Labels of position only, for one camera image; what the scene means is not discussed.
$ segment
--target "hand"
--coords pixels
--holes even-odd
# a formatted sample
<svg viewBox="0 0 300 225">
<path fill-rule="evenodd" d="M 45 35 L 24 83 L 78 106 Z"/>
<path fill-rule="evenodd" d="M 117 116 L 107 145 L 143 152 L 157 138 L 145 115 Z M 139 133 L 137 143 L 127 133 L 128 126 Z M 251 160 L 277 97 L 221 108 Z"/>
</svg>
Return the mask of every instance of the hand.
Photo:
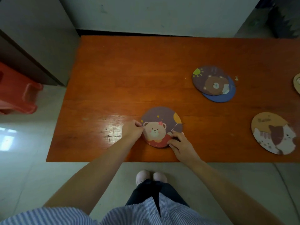
<svg viewBox="0 0 300 225">
<path fill-rule="evenodd" d="M 136 120 L 126 121 L 122 128 L 122 138 L 131 138 L 134 141 L 140 138 L 144 127 Z"/>
<path fill-rule="evenodd" d="M 194 164 L 197 164 L 199 161 L 202 161 L 193 148 L 192 144 L 188 141 L 185 135 L 176 131 L 172 131 L 172 137 L 177 137 L 178 140 L 169 140 L 168 144 L 171 149 L 174 151 L 177 159 L 191 168 Z"/>
</svg>

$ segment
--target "forearm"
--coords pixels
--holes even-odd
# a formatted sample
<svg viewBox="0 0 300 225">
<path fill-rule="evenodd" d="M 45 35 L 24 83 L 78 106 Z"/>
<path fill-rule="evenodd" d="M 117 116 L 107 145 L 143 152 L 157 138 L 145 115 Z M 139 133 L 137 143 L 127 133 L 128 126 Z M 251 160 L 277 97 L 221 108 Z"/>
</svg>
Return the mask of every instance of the forearm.
<svg viewBox="0 0 300 225">
<path fill-rule="evenodd" d="M 282 225 L 271 212 L 203 161 L 189 166 L 234 225 Z"/>
<path fill-rule="evenodd" d="M 74 174 L 45 207 L 75 207 L 90 214 L 135 143 L 125 137 Z"/>
</svg>

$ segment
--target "person's left hand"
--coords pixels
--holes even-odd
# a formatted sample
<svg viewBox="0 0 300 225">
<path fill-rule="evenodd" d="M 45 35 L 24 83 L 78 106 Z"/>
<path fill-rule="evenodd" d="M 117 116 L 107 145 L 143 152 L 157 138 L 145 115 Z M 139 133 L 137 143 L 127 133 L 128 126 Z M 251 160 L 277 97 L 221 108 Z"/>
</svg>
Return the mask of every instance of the person's left hand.
<svg viewBox="0 0 300 225">
<path fill-rule="evenodd" d="M 122 128 L 122 138 L 128 137 L 134 141 L 140 138 L 144 127 L 136 120 L 126 121 Z"/>
</svg>

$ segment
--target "round coaster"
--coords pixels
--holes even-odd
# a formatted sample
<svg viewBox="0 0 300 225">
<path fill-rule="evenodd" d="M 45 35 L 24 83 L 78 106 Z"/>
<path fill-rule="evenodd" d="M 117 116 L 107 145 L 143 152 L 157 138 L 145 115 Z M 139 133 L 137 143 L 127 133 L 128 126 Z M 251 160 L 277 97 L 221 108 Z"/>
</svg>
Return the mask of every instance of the round coaster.
<svg viewBox="0 0 300 225">
<path fill-rule="evenodd" d="M 213 102 L 217 102 L 217 103 L 228 102 L 235 95 L 234 81 L 229 76 L 228 76 L 228 81 L 229 81 L 229 92 L 227 94 L 224 94 L 224 95 L 207 95 L 207 94 L 204 94 L 204 93 L 202 93 L 202 94 L 206 98 L 208 98 L 209 100 L 211 100 Z"/>
<path fill-rule="evenodd" d="M 252 119 L 251 129 L 257 142 L 269 152 L 286 155 L 296 147 L 293 142 L 296 137 L 293 128 L 276 114 L 269 112 L 257 114 Z"/>
<path fill-rule="evenodd" d="M 298 73 L 293 80 L 294 88 L 300 94 L 300 73 Z"/>
<path fill-rule="evenodd" d="M 171 131 L 182 132 L 181 120 L 175 111 L 164 106 L 154 107 L 141 119 L 144 131 L 143 139 L 156 148 L 166 147 L 171 139 Z"/>
<path fill-rule="evenodd" d="M 216 66 L 202 66 L 192 74 L 194 86 L 207 95 L 222 95 L 229 92 L 229 81 L 222 69 Z"/>
</svg>

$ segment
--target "shoe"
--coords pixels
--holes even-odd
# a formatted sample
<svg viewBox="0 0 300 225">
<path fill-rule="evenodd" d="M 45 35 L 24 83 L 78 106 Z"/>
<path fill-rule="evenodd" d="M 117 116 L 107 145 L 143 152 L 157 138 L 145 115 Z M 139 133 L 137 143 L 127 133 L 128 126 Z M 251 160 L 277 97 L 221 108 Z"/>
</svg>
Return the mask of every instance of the shoe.
<svg viewBox="0 0 300 225">
<path fill-rule="evenodd" d="M 142 170 L 137 173 L 137 178 L 135 179 L 135 182 L 137 185 L 141 184 L 146 179 L 150 179 L 150 172 L 148 170 Z"/>
<path fill-rule="evenodd" d="M 168 183 L 167 177 L 162 172 L 156 172 L 156 173 L 154 173 L 153 174 L 153 180 L 154 181 L 161 181 L 161 182 L 164 182 L 164 183 Z"/>
</svg>

